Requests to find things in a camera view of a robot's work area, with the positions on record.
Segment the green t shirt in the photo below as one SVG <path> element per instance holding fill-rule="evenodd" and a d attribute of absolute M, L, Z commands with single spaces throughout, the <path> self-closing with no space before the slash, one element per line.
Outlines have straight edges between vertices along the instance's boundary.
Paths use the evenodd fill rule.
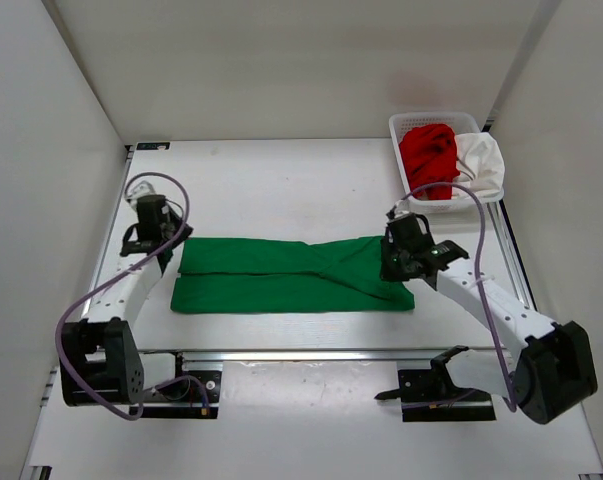
<path fill-rule="evenodd" d="M 409 312 L 413 294 L 380 277 L 377 236 L 327 243 L 186 241 L 171 298 L 179 314 Z"/>

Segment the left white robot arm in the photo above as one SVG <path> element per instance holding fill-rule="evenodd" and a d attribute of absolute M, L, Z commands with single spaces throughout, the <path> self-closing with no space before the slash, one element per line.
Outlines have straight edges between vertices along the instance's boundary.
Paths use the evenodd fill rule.
<path fill-rule="evenodd" d="M 65 403 L 99 404 L 126 420 L 137 416 L 117 407 L 135 405 L 140 415 L 144 391 L 154 385 L 169 400 L 183 398 L 191 386 L 188 372 L 168 355 L 139 354 L 132 326 L 192 228 L 163 195 L 145 194 L 129 204 L 137 223 L 122 238 L 116 275 L 70 306 L 55 330 Z"/>

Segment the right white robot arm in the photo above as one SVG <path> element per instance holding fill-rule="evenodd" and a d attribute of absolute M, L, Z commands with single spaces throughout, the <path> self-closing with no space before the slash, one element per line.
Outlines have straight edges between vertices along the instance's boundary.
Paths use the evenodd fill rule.
<path fill-rule="evenodd" d="M 399 399 L 407 409 L 431 408 L 480 392 L 502 397 L 511 410 L 545 425 L 597 392 L 586 330 L 525 306 L 482 273 L 479 256 L 470 256 L 455 242 L 434 242 L 424 216 L 390 215 L 381 258 L 383 280 L 425 281 L 483 325 L 495 350 L 452 347 L 399 388 L 377 394 L 377 400 Z"/>

